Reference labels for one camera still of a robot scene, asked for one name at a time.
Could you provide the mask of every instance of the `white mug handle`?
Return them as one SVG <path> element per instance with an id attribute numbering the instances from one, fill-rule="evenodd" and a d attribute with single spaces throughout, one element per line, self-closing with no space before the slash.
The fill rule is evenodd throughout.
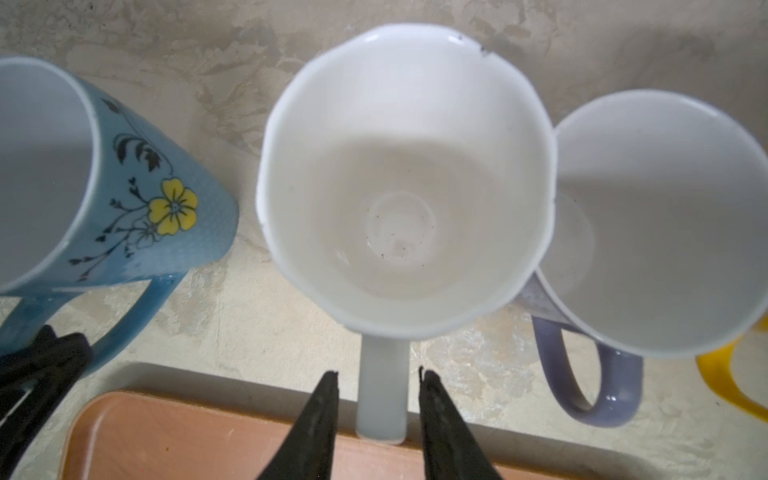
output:
<path id="1" fill-rule="evenodd" d="M 362 336 L 357 435 L 398 445 L 408 423 L 408 340 Z"/>

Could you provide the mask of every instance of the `purple mug handle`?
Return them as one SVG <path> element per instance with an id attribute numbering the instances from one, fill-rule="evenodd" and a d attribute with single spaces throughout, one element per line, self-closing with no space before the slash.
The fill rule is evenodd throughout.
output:
<path id="1" fill-rule="evenodd" d="M 536 316 L 532 319 L 541 367 L 560 407 L 579 422 L 596 427 L 629 422 L 643 395 L 643 358 L 597 343 L 601 384 L 598 399 L 591 405 L 574 377 L 562 330 L 582 332 Z"/>

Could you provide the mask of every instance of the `white mug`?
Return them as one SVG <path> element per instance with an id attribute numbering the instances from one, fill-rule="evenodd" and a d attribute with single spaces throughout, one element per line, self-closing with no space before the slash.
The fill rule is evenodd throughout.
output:
<path id="1" fill-rule="evenodd" d="M 496 310 L 533 274 L 555 170 L 528 79 L 449 28 L 369 31 L 283 92 L 257 213 L 281 272 L 363 334 L 359 435 L 405 438 L 411 340 Z"/>
<path id="2" fill-rule="evenodd" d="M 768 307 L 768 157 L 728 115 L 666 91 L 598 98 L 555 132 L 554 238 L 518 302 L 561 406 L 620 425 L 640 401 L 640 357 L 709 352 Z M 571 374 L 563 324 L 598 341 L 593 406 Z"/>

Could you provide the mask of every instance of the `yellow object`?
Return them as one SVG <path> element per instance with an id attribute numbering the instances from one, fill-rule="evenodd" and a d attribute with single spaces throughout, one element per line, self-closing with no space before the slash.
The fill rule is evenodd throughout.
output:
<path id="1" fill-rule="evenodd" d="M 185 188 L 178 178 L 163 180 L 163 197 L 153 198 L 149 206 L 149 221 L 157 225 L 160 235 L 175 235 L 181 228 L 189 230 L 197 222 L 197 195 Z"/>
<path id="2" fill-rule="evenodd" d="M 768 315 L 765 315 L 755 326 L 755 330 L 768 330 Z M 733 349 L 741 341 L 742 337 L 713 352 L 705 353 L 696 358 L 699 372 L 704 382 L 727 402 L 739 407 L 744 412 L 756 416 L 758 419 L 768 422 L 768 409 L 750 397 L 744 395 L 730 374 L 730 357 Z"/>

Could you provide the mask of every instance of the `countertop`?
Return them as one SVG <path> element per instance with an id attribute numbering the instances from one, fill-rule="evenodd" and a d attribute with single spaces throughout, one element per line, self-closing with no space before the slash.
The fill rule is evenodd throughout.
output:
<path id="1" fill-rule="evenodd" d="M 768 144 L 765 0 L 0 0 L 0 53 L 48 59 L 103 88 L 188 149 L 240 202 L 232 250 L 192 271 L 122 354 L 73 388 L 15 478 L 56 478 L 75 413 L 117 387 L 197 386 L 190 395 L 201 401 L 288 414 L 325 370 L 337 369 L 342 398 L 355 399 L 360 338 L 277 272 L 253 194 L 266 117 L 292 76 L 324 49 L 405 21 L 450 25 L 507 58 L 555 123 L 601 94 L 664 88 L 716 105 Z M 59 334 L 94 339 L 142 288 L 94 290 L 51 323 Z M 0 318 L 15 301 L 0 299 Z M 567 344 L 594 398 L 594 346 L 576 335 Z M 768 471 L 768 424 L 718 399 L 692 359 L 649 359 L 640 411 L 618 429 L 582 425 L 559 408 L 516 306 L 413 343 L 411 360 L 411 412 L 416 370 L 434 368 L 480 440 L 506 445 L 494 455 L 512 461 L 593 478 L 737 480 Z M 749 395 L 768 403 L 765 365 L 768 334 L 751 333 L 734 370 Z"/>

